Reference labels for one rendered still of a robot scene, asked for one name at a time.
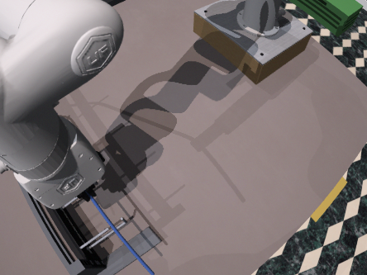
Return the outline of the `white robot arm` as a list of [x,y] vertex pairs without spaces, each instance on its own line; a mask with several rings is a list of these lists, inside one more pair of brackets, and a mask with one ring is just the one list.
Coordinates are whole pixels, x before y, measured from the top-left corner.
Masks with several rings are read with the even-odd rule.
[[[238,25],[275,36],[281,1],[245,0]],[[37,180],[57,170],[69,135],[54,107],[108,66],[123,35],[102,0],[0,0],[0,173]]]

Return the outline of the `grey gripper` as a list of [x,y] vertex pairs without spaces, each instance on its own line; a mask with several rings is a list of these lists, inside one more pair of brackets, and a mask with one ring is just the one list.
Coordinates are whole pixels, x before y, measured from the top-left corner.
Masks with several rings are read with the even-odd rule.
[[60,116],[60,119],[68,126],[69,146],[64,161],[57,170],[50,176],[37,180],[13,172],[16,180],[37,201],[51,209],[61,208],[75,197],[89,202],[88,194],[97,196],[93,190],[94,183],[106,170],[105,158],[96,152],[83,133],[66,118]]

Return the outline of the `blue cable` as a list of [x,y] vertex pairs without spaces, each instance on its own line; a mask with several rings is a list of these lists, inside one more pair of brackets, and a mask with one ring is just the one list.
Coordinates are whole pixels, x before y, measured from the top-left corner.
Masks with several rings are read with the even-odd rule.
[[[86,191],[85,191],[86,192]],[[86,192],[87,193],[87,192]],[[88,194],[88,193],[87,193]],[[106,220],[106,222],[111,226],[111,228],[114,230],[114,232],[117,234],[117,236],[121,239],[121,241],[124,243],[124,245],[133,253],[133,255],[138,259],[138,261],[145,267],[145,269],[151,274],[155,275],[155,273],[149,268],[149,266],[142,260],[142,258],[136,253],[136,251],[127,243],[127,241],[123,238],[123,236],[120,234],[120,232],[117,230],[117,228],[114,226],[114,224],[108,219],[106,214],[103,212],[101,207],[97,204],[95,199],[89,195],[89,198],[93,202],[93,204],[97,207],[98,211],[101,213],[103,218]]]

